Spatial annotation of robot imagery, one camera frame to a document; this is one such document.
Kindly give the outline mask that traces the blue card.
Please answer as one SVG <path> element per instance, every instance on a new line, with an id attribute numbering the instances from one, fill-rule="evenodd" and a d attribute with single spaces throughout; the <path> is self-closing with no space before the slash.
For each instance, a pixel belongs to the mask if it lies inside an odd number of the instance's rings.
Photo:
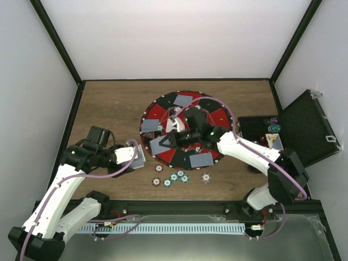
<path id="1" fill-rule="evenodd" d="M 191 104 L 192 100 L 193 100 L 192 96 L 177 95 L 173 104 L 179 107 L 187 107 L 188 105 Z"/>
<path id="2" fill-rule="evenodd" d="M 190 157 L 192 168 L 207 167 L 214 165 L 213 155 L 211 153 L 194 154 Z"/>
<path id="3" fill-rule="evenodd" d="M 159 136 L 150 141 L 150 149 L 151 149 L 152 155 L 158 155 L 160 153 L 169 151 L 171 149 L 171 148 L 159 146 L 159 140 L 163 137 L 164 136 Z"/>
<path id="4" fill-rule="evenodd" d="M 144 119 L 141 125 L 141 133 L 155 132 L 158 130 L 158 119 Z"/>

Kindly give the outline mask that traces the blue backed card deck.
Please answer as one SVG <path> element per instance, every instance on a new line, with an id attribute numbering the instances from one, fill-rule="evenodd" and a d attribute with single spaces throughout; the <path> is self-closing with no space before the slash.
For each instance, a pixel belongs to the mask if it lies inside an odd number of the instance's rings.
<path id="1" fill-rule="evenodd" d="M 138 157 L 132 161 L 129 167 L 132 169 L 139 169 L 145 166 L 145 155 L 141 145 L 138 145 Z"/>

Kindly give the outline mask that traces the red 100 chip off mat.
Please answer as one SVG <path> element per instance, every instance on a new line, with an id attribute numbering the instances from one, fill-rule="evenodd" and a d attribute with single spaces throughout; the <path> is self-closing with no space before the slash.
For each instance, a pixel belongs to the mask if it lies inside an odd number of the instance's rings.
<path id="1" fill-rule="evenodd" d="M 157 165 L 157 166 L 155 167 L 155 171 L 156 171 L 156 172 L 162 172 L 162 171 L 163 171 L 163 166 L 162 166 L 162 165 Z"/>

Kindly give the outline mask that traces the red poker chip stack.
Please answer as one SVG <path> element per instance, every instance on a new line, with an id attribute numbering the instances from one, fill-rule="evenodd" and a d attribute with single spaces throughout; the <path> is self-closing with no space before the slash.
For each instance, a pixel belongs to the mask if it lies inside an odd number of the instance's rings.
<path id="1" fill-rule="evenodd" d="M 153 185 L 154 187 L 160 186 L 160 185 L 161 185 L 161 180 L 160 180 L 160 178 L 157 178 L 157 177 L 153 178 L 153 180 L 152 180 L 152 185 Z"/>

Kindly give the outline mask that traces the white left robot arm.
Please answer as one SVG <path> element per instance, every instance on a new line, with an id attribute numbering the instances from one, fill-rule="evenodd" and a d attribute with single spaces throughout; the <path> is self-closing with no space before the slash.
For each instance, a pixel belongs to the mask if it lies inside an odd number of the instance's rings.
<path id="1" fill-rule="evenodd" d="M 68 214 L 64 210 L 83 180 L 119 176 L 138 157 L 135 139 L 107 147 L 113 137 L 112 131 L 92 126 L 85 139 L 65 149 L 54 181 L 37 208 L 21 227 L 13 227 L 8 234 L 19 260 L 58 260 L 66 243 L 84 224 L 110 215 L 110 198 L 98 191 L 88 193 Z"/>

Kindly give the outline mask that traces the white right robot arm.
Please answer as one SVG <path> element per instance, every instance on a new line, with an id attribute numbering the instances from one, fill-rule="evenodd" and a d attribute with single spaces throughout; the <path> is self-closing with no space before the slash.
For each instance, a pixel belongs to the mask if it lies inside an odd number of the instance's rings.
<path id="1" fill-rule="evenodd" d="M 237 136 L 235 131 L 221 126 L 212 126 L 198 109 L 188 109 L 185 120 L 171 116 L 173 129 L 159 140 L 159 146 L 183 148 L 200 144 L 203 148 L 219 152 L 243 161 L 261 173 L 268 182 L 251 190 L 242 200 L 244 217 L 254 219 L 267 206 L 279 203 L 292 204 L 306 200 L 305 186 L 309 177 L 295 151 L 267 148 Z"/>

